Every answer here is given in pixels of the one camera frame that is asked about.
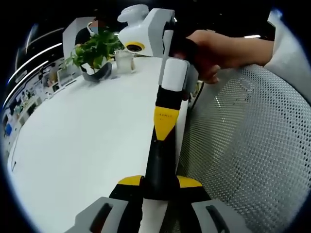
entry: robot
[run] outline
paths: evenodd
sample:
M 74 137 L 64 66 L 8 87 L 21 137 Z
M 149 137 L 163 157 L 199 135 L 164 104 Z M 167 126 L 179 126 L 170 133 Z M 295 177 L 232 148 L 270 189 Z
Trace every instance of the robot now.
M 178 38 L 174 10 L 149 11 L 146 5 L 134 5 L 124 9 L 118 21 L 128 24 L 118 37 L 129 51 L 162 58 L 146 174 L 119 181 L 109 198 L 99 198 L 79 213 L 75 225 L 66 232 L 138 233 L 145 198 L 171 202 L 182 232 L 250 233 L 232 208 L 211 200 L 198 181 L 175 173 L 175 125 L 182 94 L 194 91 L 198 72 L 189 61 L 170 54 L 175 44 L 184 46 L 191 61 L 196 45 Z

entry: plant pot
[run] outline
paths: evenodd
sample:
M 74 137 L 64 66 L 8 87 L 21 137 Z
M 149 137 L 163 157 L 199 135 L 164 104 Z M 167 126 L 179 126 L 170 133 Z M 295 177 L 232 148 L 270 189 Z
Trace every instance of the plant pot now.
M 82 72 L 83 78 L 90 82 L 98 83 L 101 79 L 107 79 L 111 75 L 112 65 L 110 62 L 106 62 L 102 68 L 98 69 L 97 72 L 93 74 L 87 74 Z
M 106 64 L 106 62 L 107 62 L 107 59 L 104 57 L 103 61 L 102 61 L 101 67 L 103 67 Z M 93 75 L 93 74 L 97 73 L 100 70 L 100 69 L 94 69 L 93 70 L 88 63 L 85 63 L 85 64 L 83 64 L 81 66 L 86 70 L 86 73 L 88 75 Z

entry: white sleeve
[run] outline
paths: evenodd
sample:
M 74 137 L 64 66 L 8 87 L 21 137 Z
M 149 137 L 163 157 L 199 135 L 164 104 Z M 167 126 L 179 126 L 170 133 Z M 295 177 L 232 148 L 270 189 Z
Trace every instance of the white sleeve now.
M 311 68 L 298 40 L 280 20 L 280 12 L 270 12 L 268 22 L 276 28 L 273 56 L 265 68 L 291 84 L 311 102 Z

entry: potted plant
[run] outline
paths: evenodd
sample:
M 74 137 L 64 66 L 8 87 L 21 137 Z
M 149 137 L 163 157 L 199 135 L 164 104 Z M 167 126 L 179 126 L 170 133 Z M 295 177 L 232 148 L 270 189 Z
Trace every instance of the potted plant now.
M 98 80 L 105 75 L 107 68 L 105 69 L 104 65 L 114 51 L 122 49 L 124 46 L 114 33 L 108 30 L 100 31 L 89 41 L 76 46 L 75 53 L 70 53 L 70 57 L 64 62 L 64 67 L 73 63 L 82 68 L 85 79 L 93 77 Z

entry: finger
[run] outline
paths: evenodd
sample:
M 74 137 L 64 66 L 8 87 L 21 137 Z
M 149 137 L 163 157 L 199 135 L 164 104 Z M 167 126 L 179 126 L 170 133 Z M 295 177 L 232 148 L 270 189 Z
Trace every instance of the finger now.
M 207 80 L 207 84 L 215 84 L 215 83 L 218 83 L 219 82 L 219 79 L 217 78 L 216 75 L 212 76 L 210 79 Z
M 216 77 L 216 73 L 218 70 L 220 70 L 220 67 L 218 65 L 214 65 L 206 72 L 201 72 L 199 79 L 208 84 L 217 83 L 218 79 Z
M 177 51 L 177 52 L 174 52 L 172 54 L 173 57 L 175 58 L 178 58 L 178 59 L 182 59 L 182 60 L 185 60 L 186 59 L 186 54 L 182 51 Z

